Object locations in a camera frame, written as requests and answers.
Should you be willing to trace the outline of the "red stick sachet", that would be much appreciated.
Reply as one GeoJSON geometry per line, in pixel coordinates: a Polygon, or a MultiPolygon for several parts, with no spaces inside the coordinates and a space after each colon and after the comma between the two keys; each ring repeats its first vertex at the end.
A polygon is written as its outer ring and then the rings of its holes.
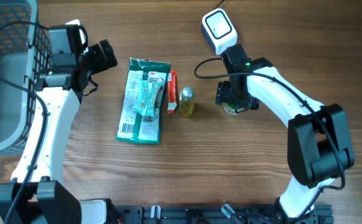
{"type": "Polygon", "coordinates": [[[168,114],[173,114],[177,107],[177,73],[170,71],[168,74],[168,114]]]}

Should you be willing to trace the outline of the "mint green wipes pack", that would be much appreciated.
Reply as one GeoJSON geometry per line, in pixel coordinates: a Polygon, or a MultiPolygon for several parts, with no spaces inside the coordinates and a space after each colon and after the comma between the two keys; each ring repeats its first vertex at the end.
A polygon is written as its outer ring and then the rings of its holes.
{"type": "Polygon", "coordinates": [[[150,82],[140,80],[138,82],[138,98],[132,107],[135,112],[142,116],[154,117],[156,112],[156,99],[162,87],[163,79],[159,78],[150,82]]]}

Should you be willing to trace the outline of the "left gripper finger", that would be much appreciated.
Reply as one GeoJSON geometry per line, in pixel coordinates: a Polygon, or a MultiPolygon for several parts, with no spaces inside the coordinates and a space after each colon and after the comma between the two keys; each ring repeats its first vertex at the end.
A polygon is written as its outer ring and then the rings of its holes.
{"type": "Polygon", "coordinates": [[[106,65],[108,68],[116,67],[118,65],[117,58],[114,54],[113,48],[110,45],[107,39],[101,40],[100,45],[102,47],[103,53],[106,57],[106,65]]]}
{"type": "Polygon", "coordinates": [[[108,70],[107,58],[99,44],[88,47],[87,57],[91,61],[93,74],[108,70]]]}

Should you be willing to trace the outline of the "yellow liquid bottle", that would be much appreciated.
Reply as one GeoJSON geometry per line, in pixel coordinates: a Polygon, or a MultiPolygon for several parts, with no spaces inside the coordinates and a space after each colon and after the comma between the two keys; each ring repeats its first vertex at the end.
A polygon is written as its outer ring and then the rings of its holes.
{"type": "Polygon", "coordinates": [[[179,96],[179,110],[183,117],[188,118],[194,113],[196,94],[190,87],[184,87],[179,96]]]}

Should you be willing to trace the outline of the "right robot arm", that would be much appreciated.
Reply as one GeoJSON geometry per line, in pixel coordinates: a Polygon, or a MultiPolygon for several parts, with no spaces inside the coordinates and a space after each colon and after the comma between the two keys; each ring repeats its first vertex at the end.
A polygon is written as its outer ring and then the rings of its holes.
{"type": "Polygon", "coordinates": [[[296,223],[312,214],[325,189],[345,186],[353,167],[350,130],[344,109],[325,106],[286,81],[266,58],[250,59],[240,44],[221,54],[229,77],[219,82],[216,104],[231,115],[265,104],[287,127],[287,162],[292,178],[277,200],[279,221],[296,223]]]}

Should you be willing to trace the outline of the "green lid round container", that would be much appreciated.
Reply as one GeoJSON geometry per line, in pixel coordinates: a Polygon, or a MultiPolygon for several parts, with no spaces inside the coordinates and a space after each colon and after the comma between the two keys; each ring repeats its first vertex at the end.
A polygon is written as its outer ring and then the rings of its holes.
{"type": "Polygon", "coordinates": [[[240,113],[242,113],[244,111],[247,111],[246,108],[236,109],[235,105],[232,105],[232,104],[229,104],[229,103],[224,103],[224,110],[225,110],[226,113],[228,113],[230,115],[233,115],[233,116],[237,116],[240,113]]]}

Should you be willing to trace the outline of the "green 3M gloves package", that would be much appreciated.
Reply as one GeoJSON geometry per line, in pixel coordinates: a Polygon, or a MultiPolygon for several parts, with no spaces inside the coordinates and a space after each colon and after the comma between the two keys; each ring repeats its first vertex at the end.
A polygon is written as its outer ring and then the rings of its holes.
{"type": "Polygon", "coordinates": [[[167,79],[171,64],[131,58],[126,77],[123,108],[116,139],[136,144],[158,144],[160,142],[161,109],[166,93],[167,79]],[[142,116],[133,110],[138,98],[138,82],[140,80],[163,79],[162,87],[156,99],[154,117],[142,116]]]}

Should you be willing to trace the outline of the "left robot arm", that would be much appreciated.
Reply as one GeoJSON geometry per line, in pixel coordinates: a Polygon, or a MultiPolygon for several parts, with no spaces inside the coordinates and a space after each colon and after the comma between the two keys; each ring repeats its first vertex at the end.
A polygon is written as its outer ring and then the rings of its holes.
{"type": "Polygon", "coordinates": [[[79,200],[64,186],[63,169],[72,122],[92,75],[114,67],[111,45],[89,46],[79,21],[48,28],[50,50],[35,87],[34,118],[21,160],[0,184],[4,223],[116,223],[121,215],[108,198],[79,200]]]}

